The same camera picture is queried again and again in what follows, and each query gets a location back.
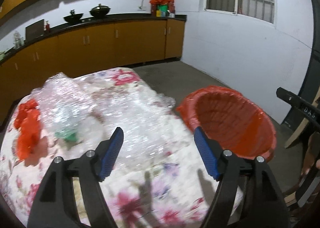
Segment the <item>wall outlet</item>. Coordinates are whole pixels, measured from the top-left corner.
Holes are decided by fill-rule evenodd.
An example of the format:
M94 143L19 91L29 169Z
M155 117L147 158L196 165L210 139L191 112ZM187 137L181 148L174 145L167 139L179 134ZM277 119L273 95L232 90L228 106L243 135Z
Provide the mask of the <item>wall outlet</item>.
M137 10L147 10L147 7L139 6Z

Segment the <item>trash can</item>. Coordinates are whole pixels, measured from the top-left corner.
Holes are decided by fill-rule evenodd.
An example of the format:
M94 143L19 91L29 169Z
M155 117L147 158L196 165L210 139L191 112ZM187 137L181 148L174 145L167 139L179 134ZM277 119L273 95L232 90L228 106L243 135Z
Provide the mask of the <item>trash can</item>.
M220 86L199 89L177 108L193 132L201 126L207 136L237 156L273 158L276 131L268 115L241 93Z

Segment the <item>floral tablecloth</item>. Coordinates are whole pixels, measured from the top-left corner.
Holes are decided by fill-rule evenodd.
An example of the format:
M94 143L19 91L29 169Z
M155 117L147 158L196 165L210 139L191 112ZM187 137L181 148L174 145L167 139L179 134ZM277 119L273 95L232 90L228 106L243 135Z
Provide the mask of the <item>floral tablecloth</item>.
M99 84L93 79L101 79ZM109 97L138 94L143 97L145 111L152 109L161 115L162 123L153 126L153 132L168 144L165 156L156 161L146 161L140 167L123 167L117 160L111 175L100 183L111 214L119 227L161 227L175 225L199 227L212 203L218 183L210 177L193 141L193 135L170 109L163 108L161 98L139 76L128 68L115 68L77 78L79 85L97 101L105 94ZM123 113L135 117L126 108ZM90 140L67 149L61 141L46 129L34 153L20 161L15 153L18 130L13 127L17 110L9 122L0 151L0 192L11 210L26 226L33 199L53 158L70 159L94 149L101 140ZM126 130L116 117L113 123L101 123L105 139L113 133L117 124ZM84 208L79 180L74 178L75 198L80 219L90 225ZM238 189L234 209L242 199Z

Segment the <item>lower cabinet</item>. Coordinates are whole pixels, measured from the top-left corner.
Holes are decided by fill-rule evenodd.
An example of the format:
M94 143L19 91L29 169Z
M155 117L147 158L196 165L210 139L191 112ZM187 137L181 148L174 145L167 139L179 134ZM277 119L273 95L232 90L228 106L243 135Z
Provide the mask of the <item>lower cabinet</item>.
M118 66L182 55L184 21L92 25L29 45L0 65L0 124L8 110L51 76L75 78Z

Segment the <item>blue gripper pad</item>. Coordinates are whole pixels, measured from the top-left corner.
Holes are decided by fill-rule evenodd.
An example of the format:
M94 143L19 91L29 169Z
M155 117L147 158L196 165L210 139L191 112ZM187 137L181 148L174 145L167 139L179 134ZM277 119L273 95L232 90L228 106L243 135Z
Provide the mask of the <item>blue gripper pad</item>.
M209 148L206 137L200 127L197 127L195 130L194 140L208 174L217 180L220 176L218 172L218 160Z
M101 159L101 171L99 177L104 180L106 177L110 176L113 166L118 157L119 151L122 147L124 139L123 130L119 127L116 128L115 132L110 138L110 145L106 151L104 157Z

